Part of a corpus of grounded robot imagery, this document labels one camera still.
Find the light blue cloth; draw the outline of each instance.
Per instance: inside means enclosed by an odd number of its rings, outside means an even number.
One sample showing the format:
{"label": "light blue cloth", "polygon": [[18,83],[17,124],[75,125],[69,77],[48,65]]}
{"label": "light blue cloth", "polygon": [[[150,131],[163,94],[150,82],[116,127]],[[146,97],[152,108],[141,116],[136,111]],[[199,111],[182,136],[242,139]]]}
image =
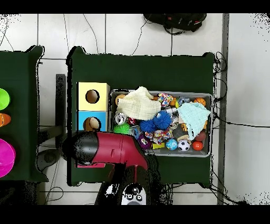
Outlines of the light blue cloth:
{"label": "light blue cloth", "polygon": [[177,108],[178,115],[186,123],[189,139],[192,141],[203,129],[208,115],[211,113],[198,102],[183,103]]}

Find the blue ball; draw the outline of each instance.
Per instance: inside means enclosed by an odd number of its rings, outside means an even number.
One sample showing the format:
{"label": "blue ball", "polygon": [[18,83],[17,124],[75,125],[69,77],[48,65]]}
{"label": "blue ball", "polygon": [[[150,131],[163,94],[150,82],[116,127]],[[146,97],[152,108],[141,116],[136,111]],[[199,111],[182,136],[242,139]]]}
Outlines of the blue ball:
{"label": "blue ball", "polygon": [[153,118],[153,122],[158,129],[165,130],[171,124],[171,117],[166,111],[162,110]]}
{"label": "blue ball", "polygon": [[171,139],[167,140],[166,147],[169,150],[176,150],[177,147],[178,147],[178,143],[177,143],[177,141],[174,138],[171,138]]}
{"label": "blue ball", "polygon": [[141,131],[148,132],[148,133],[151,133],[157,130],[157,128],[155,127],[153,123],[153,120],[142,120],[140,123],[140,128],[141,128]]}

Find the pink bowl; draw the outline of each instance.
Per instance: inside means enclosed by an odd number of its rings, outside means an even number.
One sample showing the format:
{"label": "pink bowl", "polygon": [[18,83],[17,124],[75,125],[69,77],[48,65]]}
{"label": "pink bowl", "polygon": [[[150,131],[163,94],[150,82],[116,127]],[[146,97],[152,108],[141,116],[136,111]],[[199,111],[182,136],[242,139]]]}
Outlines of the pink bowl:
{"label": "pink bowl", "polygon": [[12,169],[15,157],[16,152],[13,146],[0,138],[0,178]]}

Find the red ball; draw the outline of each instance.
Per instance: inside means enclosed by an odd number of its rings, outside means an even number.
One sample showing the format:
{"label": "red ball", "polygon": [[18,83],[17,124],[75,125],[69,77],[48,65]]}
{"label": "red ball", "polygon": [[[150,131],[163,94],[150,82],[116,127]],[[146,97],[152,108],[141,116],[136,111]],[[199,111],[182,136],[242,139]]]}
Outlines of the red ball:
{"label": "red ball", "polygon": [[192,147],[195,151],[201,151],[204,145],[202,142],[195,141],[192,143]]}
{"label": "red ball", "polygon": [[202,142],[203,140],[205,140],[206,138],[206,133],[204,130],[202,130],[196,137],[195,137],[195,140],[196,141],[199,141],[199,142]]}

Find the box hole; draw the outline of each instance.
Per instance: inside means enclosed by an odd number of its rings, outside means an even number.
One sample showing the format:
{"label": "box hole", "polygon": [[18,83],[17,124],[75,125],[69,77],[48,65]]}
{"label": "box hole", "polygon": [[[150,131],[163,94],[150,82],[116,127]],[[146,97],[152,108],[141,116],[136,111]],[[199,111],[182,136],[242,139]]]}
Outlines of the box hole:
{"label": "box hole", "polygon": [[99,92],[94,89],[88,90],[85,94],[85,99],[90,104],[96,104],[99,101]]}
{"label": "box hole", "polygon": [[83,129],[88,132],[97,132],[101,128],[101,122],[96,117],[88,117],[83,122]]}

